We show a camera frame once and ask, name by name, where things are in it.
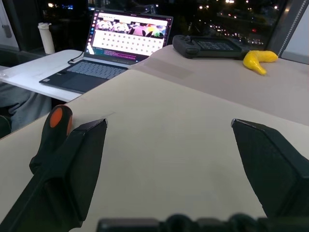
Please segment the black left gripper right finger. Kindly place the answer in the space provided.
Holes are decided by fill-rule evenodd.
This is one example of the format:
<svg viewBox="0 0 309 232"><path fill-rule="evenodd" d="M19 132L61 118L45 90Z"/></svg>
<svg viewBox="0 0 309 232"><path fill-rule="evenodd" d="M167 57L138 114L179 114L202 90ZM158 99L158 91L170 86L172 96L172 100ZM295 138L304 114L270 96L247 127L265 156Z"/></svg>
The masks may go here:
<svg viewBox="0 0 309 232"><path fill-rule="evenodd" d="M309 161L277 130L233 119L246 176L267 217L309 215Z"/></svg>

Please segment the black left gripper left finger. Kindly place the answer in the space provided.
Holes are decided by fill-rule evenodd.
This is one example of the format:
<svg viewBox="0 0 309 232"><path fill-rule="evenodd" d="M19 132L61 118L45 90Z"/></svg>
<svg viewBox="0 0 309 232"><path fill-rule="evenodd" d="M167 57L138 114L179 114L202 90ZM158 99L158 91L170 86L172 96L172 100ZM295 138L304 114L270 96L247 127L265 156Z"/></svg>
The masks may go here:
<svg viewBox="0 0 309 232"><path fill-rule="evenodd" d="M75 128L48 154L2 223L2 232L68 232L85 221L100 171L107 120Z"/></svg>

